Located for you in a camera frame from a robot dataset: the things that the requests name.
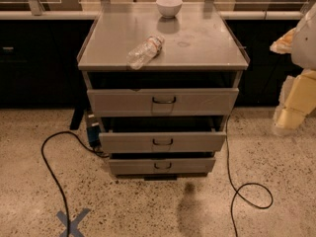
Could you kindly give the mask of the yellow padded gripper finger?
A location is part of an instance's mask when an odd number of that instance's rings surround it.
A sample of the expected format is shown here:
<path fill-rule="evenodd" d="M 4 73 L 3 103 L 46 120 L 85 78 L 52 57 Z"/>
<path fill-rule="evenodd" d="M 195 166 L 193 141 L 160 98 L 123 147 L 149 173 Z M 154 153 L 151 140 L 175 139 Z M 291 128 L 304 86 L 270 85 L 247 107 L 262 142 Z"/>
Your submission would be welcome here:
<path fill-rule="evenodd" d="M 270 46 L 270 51 L 278 54 L 287 54 L 292 51 L 292 40 L 295 33 L 295 28 L 289 30 L 282 37 L 273 42 Z"/>
<path fill-rule="evenodd" d="M 296 77 L 287 76 L 279 94 L 274 114 L 273 133 L 293 133 L 316 109 L 316 71 L 304 69 Z"/>

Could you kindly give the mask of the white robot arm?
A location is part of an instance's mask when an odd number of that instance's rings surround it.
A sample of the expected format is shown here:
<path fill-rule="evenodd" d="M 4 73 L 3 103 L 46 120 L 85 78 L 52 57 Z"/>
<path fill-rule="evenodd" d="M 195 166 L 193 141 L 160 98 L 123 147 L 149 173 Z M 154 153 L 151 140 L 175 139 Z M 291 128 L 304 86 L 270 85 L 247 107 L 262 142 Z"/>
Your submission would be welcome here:
<path fill-rule="evenodd" d="M 274 134 L 288 135 L 316 109 L 316 5 L 295 28 L 274 41 L 270 51 L 289 53 L 292 63 L 302 68 L 298 76 L 286 77 L 274 114 Z"/>

